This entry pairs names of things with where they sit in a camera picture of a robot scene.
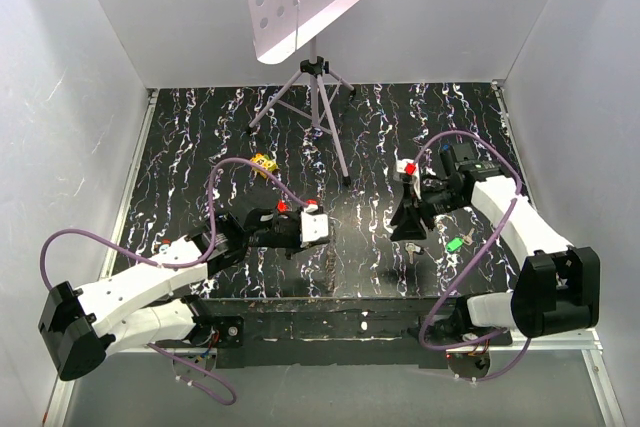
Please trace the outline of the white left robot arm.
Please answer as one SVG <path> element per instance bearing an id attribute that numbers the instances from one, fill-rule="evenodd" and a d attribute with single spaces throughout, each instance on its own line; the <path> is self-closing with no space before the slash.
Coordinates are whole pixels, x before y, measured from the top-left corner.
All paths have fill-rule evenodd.
<path id="1" fill-rule="evenodd" d="M 193 347 L 226 343 L 230 321 L 207 313 L 181 288 L 244 260 L 251 247 L 292 255 L 309 242 L 303 209 L 253 209 L 243 222 L 223 212 L 169 243 L 147 263 L 109 278 L 49 290 L 38 330 L 62 381 L 81 378 L 108 356 L 158 341 Z"/>

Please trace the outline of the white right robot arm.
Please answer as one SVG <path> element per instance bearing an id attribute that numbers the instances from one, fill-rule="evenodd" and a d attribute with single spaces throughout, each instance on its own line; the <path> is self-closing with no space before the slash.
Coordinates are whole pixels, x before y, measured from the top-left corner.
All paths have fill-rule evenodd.
<path id="1" fill-rule="evenodd" d="M 481 160 L 468 143 L 440 151 L 444 177 L 419 173 L 417 161 L 396 162 L 403 194 L 394 213 L 391 239 L 412 244 L 426 238 L 437 216 L 472 207 L 491 221 L 520 263 L 510 292 L 465 295 L 452 314 L 425 319 L 425 341 L 475 344 L 498 330 L 537 338 L 595 326 L 599 320 L 600 259 L 590 247 L 575 247 L 555 232 L 521 195 L 507 167 Z"/>

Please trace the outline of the black tag key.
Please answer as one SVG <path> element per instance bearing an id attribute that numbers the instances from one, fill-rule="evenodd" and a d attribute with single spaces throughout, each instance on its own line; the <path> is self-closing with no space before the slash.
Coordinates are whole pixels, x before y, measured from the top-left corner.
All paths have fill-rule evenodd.
<path id="1" fill-rule="evenodd" d="M 413 242 L 407 242 L 405 244 L 405 251 L 408 255 L 408 260 L 411 265 L 415 263 L 416 257 L 423 254 L 423 248 Z"/>

